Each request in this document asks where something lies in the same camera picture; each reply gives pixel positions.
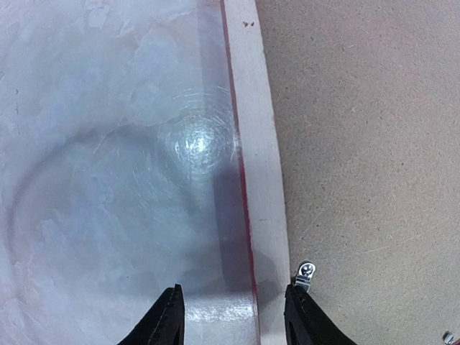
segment screw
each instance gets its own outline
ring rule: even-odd
[[[299,268],[299,273],[305,277],[312,275],[315,272],[315,265],[310,262],[302,264]]]
[[[454,335],[451,332],[447,331],[443,335],[443,340],[445,345],[452,345],[454,343]]]

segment wooden edge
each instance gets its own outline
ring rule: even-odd
[[[223,0],[234,110],[241,136],[261,345],[286,344],[288,235],[272,98],[254,0]]]

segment white wooden strip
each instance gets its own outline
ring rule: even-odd
[[[261,345],[285,344],[289,250],[280,154],[254,0],[223,5],[254,252]]]

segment white border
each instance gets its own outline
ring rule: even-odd
[[[254,0],[223,0],[254,252],[261,345],[286,344],[284,293],[290,279],[280,153]]]

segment glossy white surface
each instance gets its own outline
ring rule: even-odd
[[[183,285],[188,344],[254,344],[220,4],[0,11],[0,343],[116,344]]]

